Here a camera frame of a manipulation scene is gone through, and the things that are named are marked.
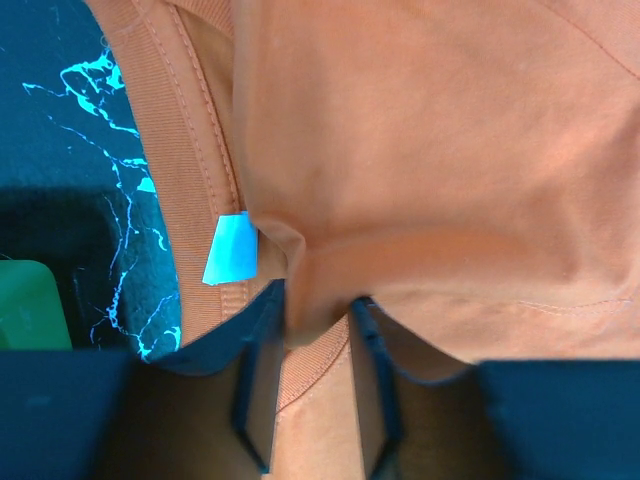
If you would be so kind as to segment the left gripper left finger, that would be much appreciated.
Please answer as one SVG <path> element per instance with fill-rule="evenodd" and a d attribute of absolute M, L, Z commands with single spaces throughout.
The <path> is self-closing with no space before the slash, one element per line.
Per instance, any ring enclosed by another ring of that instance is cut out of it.
<path fill-rule="evenodd" d="M 102 479 L 259 479 L 270 470 L 284 357 L 284 283 L 153 364 L 137 364 L 109 422 Z"/>

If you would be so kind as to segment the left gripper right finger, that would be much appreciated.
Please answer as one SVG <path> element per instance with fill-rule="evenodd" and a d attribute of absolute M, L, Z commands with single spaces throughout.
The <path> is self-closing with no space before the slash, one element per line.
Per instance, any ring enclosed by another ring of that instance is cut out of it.
<path fill-rule="evenodd" d="M 349 336 L 366 478 L 499 478 L 500 446 L 471 366 L 366 298 L 350 306 Z"/>

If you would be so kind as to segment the orange t shirt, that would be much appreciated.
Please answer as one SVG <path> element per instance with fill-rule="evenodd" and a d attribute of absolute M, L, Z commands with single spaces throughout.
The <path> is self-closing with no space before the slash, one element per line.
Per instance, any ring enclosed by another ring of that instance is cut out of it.
<path fill-rule="evenodd" d="M 284 283 L 259 479 L 368 479 L 362 298 L 474 369 L 497 479 L 638 477 L 637 2 L 90 9 L 169 233 L 179 350 Z"/>

